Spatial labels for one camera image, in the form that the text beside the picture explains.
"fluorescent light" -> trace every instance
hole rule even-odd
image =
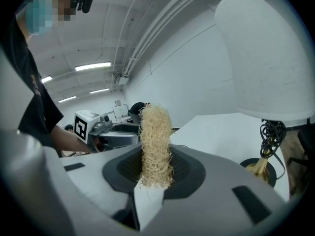
[[[71,99],[74,99],[74,98],[76,98],[76,96],[73,96],[73,97],[70,97],[70,98],[67,98],[67,99],[64,99],[64,100],[60,100],[58,102],[61,103],[61,102],[64,102],[64,101],[67,101],[67,100],[71,100]]]
[[[45,82],[50,81],[50,80],[52,80],[52,79],[53,79],[53,78],[52,78],[51,76],[48,76],[48,77],[42,79],[41,82],[42,82],[42,83],[45,83]]]
[[[109,88],[105,88],[105,89],[101,89],[101,90],[97,90],[97,91],[92,91],[92,92],[90,92],[90,93],[102,92],[102,91],[107,91],[107,90],[109,90]]]
[[[82,71],[82,70],[91,69],[91,68],[108,67],[111,65],[112,65],[111,62],[96,63],[96,64],[90,64],[90,65],[81,65],[81,66],[75,67],[75,70]]]

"white table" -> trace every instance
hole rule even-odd
[[[225,157],[239,164],[248,158],[260,157],[261,125],[260,119],[241,113],[196,116],[171,136],[171,143]],[[277,156],[285,166],[280,148]],[[268,162],[275,168],[277,176],[283,173],[282,166],[274,156]],[[289,200],[287,171],[277,180],[274,190],[284,201]]]

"black t-shirt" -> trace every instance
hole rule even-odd
[[[1,42],[11,65],[34,93],[22,117],[19,130],[34,136],[43,146],[54,148],[50,132],[63,115],[41,82],[33,55],[28,49],[16,20],[10,24]]]
[[[140,114],[140,109],[144,108],[144,103],[143,102],[137,102],[136,104],[134,104],[130,110],[129,113],[134,114],[134,115],[138,115]]]

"tangled wires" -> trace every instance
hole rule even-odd
[[[286,130],[285,125],[281,121],[273,121],[273,120],[261,120],[265,121],[264,124],[260,126],[260,136],[262,138],[260,156],[262,158],[269,158],[271,156],[275,156],[279,163],[282,165],[284,172],[280,177],[280,179],[285,174],[285,167],[280,158],[276,155],[277,149],[280,147],[282,141],[285,138]]]

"black chair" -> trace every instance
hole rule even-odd
[[[289,165],[292,162],[296,162],[298,164],[306,166],[307,170],[302,176],[302,178],[304,178],[304,176],[309,172],[309,170],[312,170],[311,163],[314,161],[313,157],[315,155],[315,123],[313,124],[308,123],[305,127],[301,128],[300,131],[298,132],[298,138],[304,149],[304,154],[306,154],[308,157],[308,160],[290,157],[287,164]]]

